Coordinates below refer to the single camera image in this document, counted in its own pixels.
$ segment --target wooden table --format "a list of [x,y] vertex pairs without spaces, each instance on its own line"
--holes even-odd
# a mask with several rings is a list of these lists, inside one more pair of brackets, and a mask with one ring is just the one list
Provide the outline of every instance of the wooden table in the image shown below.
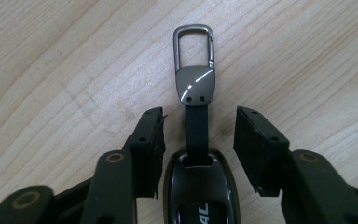
[[[242,223],[283,223],[232,149],[237,105],[323,154],[358,187],[358,1],[0,1],[0,202],[30,185],[56,193],[92,176],[141,114],[162,106],[164,168],[185,143],[172,33],[214,31],[210,147],[236,178]],[[181,39],[205,64],[204,36]],[[139,223],[162,223],[162,199],[138,200]]]

